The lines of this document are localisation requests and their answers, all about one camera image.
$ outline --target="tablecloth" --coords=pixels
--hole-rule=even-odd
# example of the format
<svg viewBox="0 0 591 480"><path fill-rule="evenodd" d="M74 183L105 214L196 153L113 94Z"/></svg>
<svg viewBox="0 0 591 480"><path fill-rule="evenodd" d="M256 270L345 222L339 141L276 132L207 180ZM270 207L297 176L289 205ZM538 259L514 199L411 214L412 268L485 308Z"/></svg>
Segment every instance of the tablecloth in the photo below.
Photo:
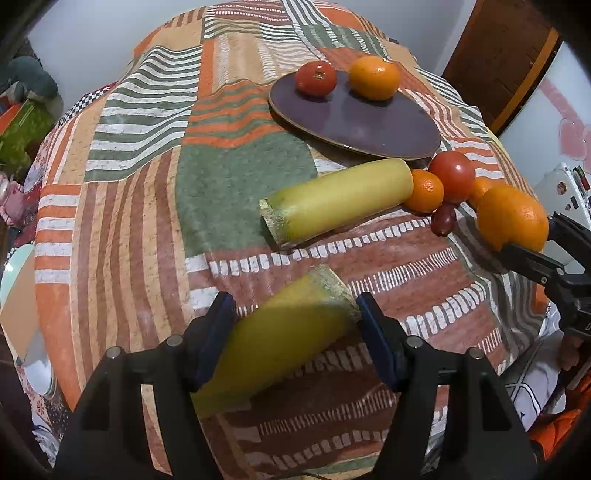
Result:
<svg viewBox="0 0 591 480"><path fill-rule="evenodd" d="M528 193L477 108L366 19L312 0L240 0L183 13L135 49L109 92L46 138L35 292L52 364L71 406L106 348L152 348L203 314L218 291L244 317L312 266L437 348L481 347L500 373L536 338L534 286L483 244L466 204L447 238L400 207L290 252L273 251L258 200L370 160L278 122L272 83L309 61L346 70L394 62L401 91L435 120L440 151ZM144 411L154 465L168 468L153 397ZM434 428L446 415L441 390ZM396 398L358 333L202 425L228 478L350 472L375 461Z"/></svg>

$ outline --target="white wall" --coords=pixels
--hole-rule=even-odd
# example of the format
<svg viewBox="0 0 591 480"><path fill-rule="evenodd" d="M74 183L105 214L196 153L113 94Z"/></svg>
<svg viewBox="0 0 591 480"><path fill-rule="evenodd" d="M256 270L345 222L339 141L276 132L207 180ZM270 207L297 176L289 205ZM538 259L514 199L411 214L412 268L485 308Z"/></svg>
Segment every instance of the white wall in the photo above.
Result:
<svg viewBox="0 0 591 480"><path fill-rule="evenodd" d="M133 48L181 12L216 0L59 0L29 34L55 78L64 108L118 80ZM440 74L475 0L339 0L406 45L422 67Z"/></svg>
<svg viewBox="0 0 591 480"><path fill-rule="evenodd" d="M591 79L566 43L561 45L545 78L568 100L581 121L591 125ZM532 186L561 161L570 168L581 165L591 172L589 166L561 154L561 121L562 115L538 88L500 137L515 166Z"/></svg>
<svg viewBox="0 0 591 480"><path fill-rule="evenodd" d="M119 80L135 46L199 0L58 0L29 40L68 110L85 93Z"/></svg>

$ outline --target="oval tray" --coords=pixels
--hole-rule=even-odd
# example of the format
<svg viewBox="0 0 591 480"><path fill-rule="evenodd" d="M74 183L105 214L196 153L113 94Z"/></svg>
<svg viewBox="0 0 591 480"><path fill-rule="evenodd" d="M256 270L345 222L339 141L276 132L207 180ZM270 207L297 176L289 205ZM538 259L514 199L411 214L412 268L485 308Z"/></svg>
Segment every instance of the oval tray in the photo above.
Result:
<svg viewBox="0 0 591 480"><path fill-rule="evenodd" d="M376 157L431 157L441 137L428 113L402 92L385 102L363 100L349 89L348 74L324 99L296 91L295 73L277 80L269 105L285 121L323 141Z"/></svg>

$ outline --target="screw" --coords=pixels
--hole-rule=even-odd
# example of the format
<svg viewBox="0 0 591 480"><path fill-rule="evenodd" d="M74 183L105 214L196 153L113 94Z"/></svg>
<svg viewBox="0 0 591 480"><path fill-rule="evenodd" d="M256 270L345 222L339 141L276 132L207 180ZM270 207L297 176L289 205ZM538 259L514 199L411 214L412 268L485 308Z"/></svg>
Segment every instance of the screw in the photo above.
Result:
<svg viewBox="0 0 591 480"><path fill-rule="evenodd" d="M484 352L477 346L473 346L468 350L468 353L474 360L482 360L484 358Z"/></svg>
<svg viewBox="0 0 591 480"><path fill-rule="evenodd" d="M166 339L166 345L168 345L168 346L175 347L175 346L179 346L181 343L183 343L183 336L182 335L175 334L175 335L171 335L170 337L168 337Z"/></svg>
<svg viewBox="0 0 591 480"><path fill-rule="evenodd" d="M106 351L106 355L111 359L117 358L120 354L121 354L121 347L120 346L110 346Z"/></svg>
<svg viewBox="0 0 591 480"><path fill-rule="evenodd" d="M407 345L410 348L419 348L423 346L423 339L416 335L412 335L407 338Z"/></svg>

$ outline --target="person's hand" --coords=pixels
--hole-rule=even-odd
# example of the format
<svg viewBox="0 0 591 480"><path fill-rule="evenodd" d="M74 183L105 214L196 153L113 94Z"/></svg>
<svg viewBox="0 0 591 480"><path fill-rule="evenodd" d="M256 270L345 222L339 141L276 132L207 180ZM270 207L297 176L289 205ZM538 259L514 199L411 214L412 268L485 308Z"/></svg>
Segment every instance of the person's hand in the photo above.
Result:
<svg viewBox="0 0 591 480"><path fill-rule="evenodd" d="M2 220L4 220L4 223L6 223L8 226L14 225L14 222L6 213L6 209L4 208L4 205L0 206L0 216L2 217Z"/></svg>
<svg viewBox="0 0 591 480"><path fill-rule="evenodd" d="M570 370L579 363L579 347L583 340L573 335L565 334L558 349L558 364L562 370Z"/></svg>

